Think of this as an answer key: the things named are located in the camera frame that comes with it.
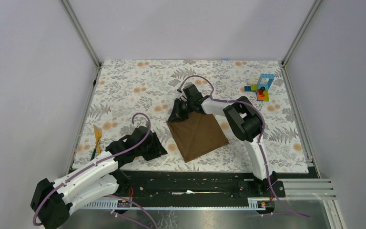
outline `blue toy block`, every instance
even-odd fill
[[[273,80],[274,80],[274,74],[265,74],[265,73],[260,74],[259,81],[257,82],[257,89],[264,87],[266,90],[269,90],[271,84],[273,83]]]

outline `floral pattern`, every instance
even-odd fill
[[[247,79],[260,73],[275,75],[269,89],[269,102],[258,102],[254,93],[244,91]],[[204,76],[213,83],[215,98],[236,99],[245,95],[262,112],[266,121],[265,147],[276,172],[307,172],[295,115],[277,61],[106,60],[72,167],[80,168],[89,162],[95,145],[93,125],[103,128],[101,147],[104,149],[110,142],[132,133],[137,125],[146,125],[141,116],[136,117],[136,125],[131,123],[134,113],[144,112],[150,117],[152,131],[157,133],[168,154],[151,161],[138,157],[123,169],[251,172],[244,145],[234,136],[226,119],[220,116],[216,119],[229,144],[189,163],[183,161],[166,120],[178,96],[176,89],[183,79],[193,74]],[[203,79],[192,78],[187,83],[194,83],[203,95],[211,91]]]

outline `gray floor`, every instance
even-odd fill
[[[149,211],[158,223],[159,229],[329,229],[329,221],[321,202],[290,201],[292,209],[313,217],[312,220],[297,216],[260,217],[254,211]],[[275,212],[285,212],[279,204]],[[151,225],[151,221],[141,211],[131,210],[125,213],[141,223]],[[143,227],[120,217],[115,218],[108,210],[77,210],[62,229],[141,229]]]

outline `folded brown cloth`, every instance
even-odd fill
[[[228,139],[212,114],[191,112],[188,119],[167,124],[184,162],[228,144]]]

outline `white wall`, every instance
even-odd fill
[[[347,228],[366,228],[366,1],[323,2],[288,72]]]
[[[313,2],[70,0],[101,60],[281,60]]]
[[[35,186],[64,175],[94,71],[59,1],[0,0],[0,229],[35,228]]]

